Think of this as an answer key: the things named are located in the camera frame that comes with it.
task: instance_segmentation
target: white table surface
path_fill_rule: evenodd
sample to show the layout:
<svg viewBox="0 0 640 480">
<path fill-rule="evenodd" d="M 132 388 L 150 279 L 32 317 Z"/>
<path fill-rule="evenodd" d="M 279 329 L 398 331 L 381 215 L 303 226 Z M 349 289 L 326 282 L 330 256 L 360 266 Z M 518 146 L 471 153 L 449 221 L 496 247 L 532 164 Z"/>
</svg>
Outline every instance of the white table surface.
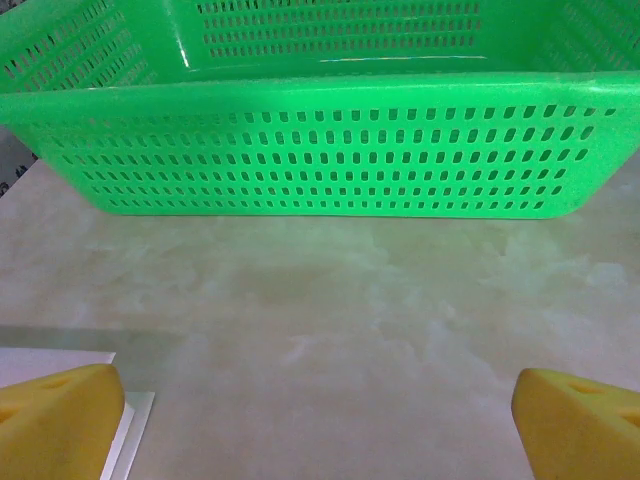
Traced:
<svg viewBox="0 0 640 480">
<path fill-rule="evenodd" d="M 525 367 L 640 389 L 640 162 L 550 221 L 118 217 L 0 200 L 0 346 L 157 392 L 132 480 L 531 478 Z"/>
</svg>

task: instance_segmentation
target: marble-patterned surface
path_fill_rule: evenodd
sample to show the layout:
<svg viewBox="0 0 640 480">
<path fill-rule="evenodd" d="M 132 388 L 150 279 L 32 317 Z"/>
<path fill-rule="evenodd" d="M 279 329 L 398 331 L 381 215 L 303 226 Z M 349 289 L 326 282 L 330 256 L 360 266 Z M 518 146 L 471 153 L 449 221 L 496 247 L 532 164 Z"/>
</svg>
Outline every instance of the marble-patterned surface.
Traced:
<svg viewBox="0 0 640 480">
<path fill-rule="evenodd" d="M 0 343 L 157 391 L 133 480 L 529 480 L 549 367 L 640 389 L 640 164 L 550 221 L 118 217 L 42 162 L 0 200 Z"/>
</svg>

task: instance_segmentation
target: countertop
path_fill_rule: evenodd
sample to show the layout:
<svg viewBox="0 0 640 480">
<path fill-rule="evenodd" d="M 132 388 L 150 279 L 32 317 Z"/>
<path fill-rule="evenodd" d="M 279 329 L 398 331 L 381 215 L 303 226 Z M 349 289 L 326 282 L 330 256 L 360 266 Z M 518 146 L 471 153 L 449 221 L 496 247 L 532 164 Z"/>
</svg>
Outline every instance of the countertop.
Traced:
<svg viewBox="0 0 640 480">
<path fill-rule="evenodd" d="M 0 344 L 115 351 L 132 480 L 531 479 L 519 371 L 640 389 L 640 158 L 547 221 L 118 217 L 0 200 Z"/>
</svg>

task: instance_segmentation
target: green plastic basket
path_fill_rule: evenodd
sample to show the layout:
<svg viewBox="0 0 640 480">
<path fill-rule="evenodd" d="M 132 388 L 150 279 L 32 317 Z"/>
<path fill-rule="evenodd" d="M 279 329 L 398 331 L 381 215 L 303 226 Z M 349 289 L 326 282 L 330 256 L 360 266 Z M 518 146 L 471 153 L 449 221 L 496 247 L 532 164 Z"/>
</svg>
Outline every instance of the green plastic basket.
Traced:
<svg viewBox="0 0 640 480">
<path fill-rule="evenodd" d="M 124 214 L 543 218 L 640 144 L 638 0 L 29 0 L 0 123 Z"/>
</svg>

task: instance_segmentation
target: plastic crate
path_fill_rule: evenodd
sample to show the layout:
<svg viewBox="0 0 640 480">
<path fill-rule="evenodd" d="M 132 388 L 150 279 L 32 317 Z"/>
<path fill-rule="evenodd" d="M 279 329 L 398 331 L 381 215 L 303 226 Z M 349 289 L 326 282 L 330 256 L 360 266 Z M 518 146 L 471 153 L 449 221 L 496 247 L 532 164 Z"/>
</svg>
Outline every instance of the plastic crate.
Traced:
<svg viewBox="0 0 640 480">
<path fill-rule="evenodd" d="M 0 123 L 125 214 L 542 218 L 640 143 L 638 0 L 29 0 Z"/>
</svg>

